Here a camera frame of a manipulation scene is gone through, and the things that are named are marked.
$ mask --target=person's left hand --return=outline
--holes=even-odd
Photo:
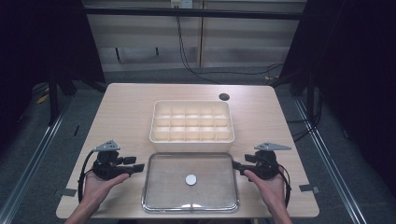
[[[99,209],[99,205],[105,200],[110,190],[129,177],[128,174],[122,174],[113,179],[104,180],[98,177],[93,171],[89,171],[85,177],[86,184],[81,202],[93,203],[96,206],[96,211]]]
[[[85,189],[81,203],[65,223],[86,223],[91,215],[99,209],[110,190],[129,177],[128,174],[122,174],[113,179],[104,180],[93,171],[89,171],[85,176]]]

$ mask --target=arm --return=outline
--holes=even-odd
[[[271,180],[262,180],[249,170],[244,173],[259,189],[262,200],[268,206],[275,223],[290,224],[291,219],[285,205],[285,184],[282,176],[277,175]]]
[[[129,177],[128,174],[123,174],[106,181],[99,178],[92,171],[88,172],[85,177],[84,197],[65,223],[86,223],[93,213],[99,209],[100,204],[105,200],[110,190]]]

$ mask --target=aluminum rail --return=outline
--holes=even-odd
[[[305,105],[301,99],[297,99],[295,101],[297,108],[300,112],[300,115],[303,119],[308,120],[307,111]],[[311,134],[311,138],[314,141],[315,146],[317,147],[318,153],[322,158],[324,165],[329,172],[329,175],[334,183],[343,203],[348,211],[353,223],[355,224],[367,224],[367,220],[364,218],[364,215],[357,203],[355,197],[353,196],[352,192],[350,191],[347,183],[345,182],[344,178],[341,176],[337,165],[335,164],[334,160],[332,159],[332,155],[330,154],[329,149],[327,149],[318,129],[313,127],[309,121],[305,122],[305,126],[308,130],[311,130],[309,133]]]
[[[126,16],[169,16],[169,17],[208,17],[208,18],[240,18],[263,20],[319,19],[327,15],[306,15],[300,12],[272,11],[241,11],[197,8],[165,8],[165,7],[37,7],[41,13],[84,13],[90,15],[126,15]]]
[[[62,110],[59,117],[54,121],[54,123],[49,126],[44,134],[41,142],[38,144],[38,147],[35,150],[35,154],[32,156],[29,164],[26,166],[21,178],[19,179],[17,185],[14,190],[10,193],[7,200],[5,201],[3,207],[0,210],[0,224],[8,224],[11,223],[15,214],[17,213],[18,208],[21,205],[21,202],[29,189],[33,179],[35,177],[35,173],[38,171],[38,168],[41,162],[44,160],[44,157],[47,154],[47,151],[50,148],[50,143],[52,142],[53,137],[58,132],[59,127],[61,126],[64,112],[67,110],[71,103],[71,98],[68,99],[64,109]]]

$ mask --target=wrist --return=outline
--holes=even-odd
[[[86,223],[91,215],[99,208],[98,205],[90,201],[81,201],[73,214],[66,220],[66,224]]]
[[[89,214],[95,213],[99,209],[100,204],[96,200],[84,200],[82,199],[81,203],[78,205],[80,209],[83,209],[85,212]]]
[[[271,203],[268,205],[268,211],[271,213],[276,224],[289,224],[291,223],[288,210],[284,203]]]

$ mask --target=black circular marker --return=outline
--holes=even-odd
[[[230,100],[230,95],[227,94],[227,93],[222,93],[222,94],[219,95],[219,98],[222,101],[228,101],[228,100]]]

